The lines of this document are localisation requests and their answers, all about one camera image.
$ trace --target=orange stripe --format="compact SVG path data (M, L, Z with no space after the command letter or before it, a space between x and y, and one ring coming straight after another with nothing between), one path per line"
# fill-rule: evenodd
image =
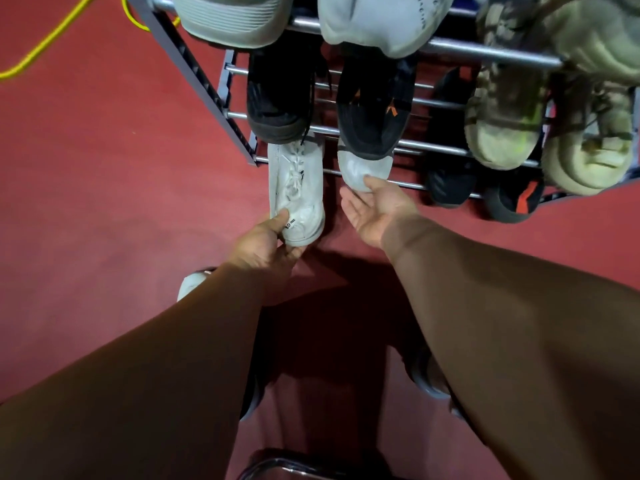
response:
M529 205L527 204L527 199L531 197L531 194L535 192L538 183L534 180L529 182L529 186L524 190L523 193L518 197L518 205L516 206L517 214L528 214L529 213Z

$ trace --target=right hand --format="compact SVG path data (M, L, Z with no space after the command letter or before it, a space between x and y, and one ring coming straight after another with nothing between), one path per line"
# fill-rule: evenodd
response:
M372 193L342 187L340 206L362 240L382 249L382 236L389 224L400 217L419 215L418 208L396 184L369 175L364 184Z

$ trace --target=black sneaker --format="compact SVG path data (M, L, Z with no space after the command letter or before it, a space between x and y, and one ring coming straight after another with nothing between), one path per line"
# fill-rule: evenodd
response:
M344 68L336 102L340 136L367 160L391 155L411 113L417 56L389 59L378 48L343 44Z
M533 150L530 160L540 161L542 140ZM488 170L483 192L484 206L491 217L504 224L526 221L538 208L545 182L540 168L518 167L513 170Z
M267 47L252 51L246 85L249 126L267 143L297 141L308 132L316 74L328 74L318 35L285 31Z
M460 68L453 69L436 84L433 99L464 105L474 91L474 83L460 76ZM429 108L429 122L425 134L428 143L455 146L468 150L465 138L465 112L455 109ZM474 191L479 171L478 163L465 157L425 152L422 157L425 186L431 200L441 207L455 209Z

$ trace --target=left hand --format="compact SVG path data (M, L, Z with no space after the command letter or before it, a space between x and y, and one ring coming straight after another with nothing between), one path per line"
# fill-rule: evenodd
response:
M282 209L272 218L258 224L238 238L229 263L245 269L266 271L269 288L283 288L296 261L307 248L278 247L278 235L289 222L289 211Z

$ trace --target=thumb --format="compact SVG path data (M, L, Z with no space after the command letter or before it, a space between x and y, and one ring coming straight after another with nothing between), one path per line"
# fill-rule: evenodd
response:
M271 229L276 234L279 234L282 232L282 230L284 229L284 227L287 225L288 222L289 222L288 209L281 209L278 212L278 215L276 217L263 222L262 225L264 225L268 229Z
M377 192L391 185L388 181L382 180L382 178L372 177L371 175L365 175L363 178L364 184L368 186L372 192Z

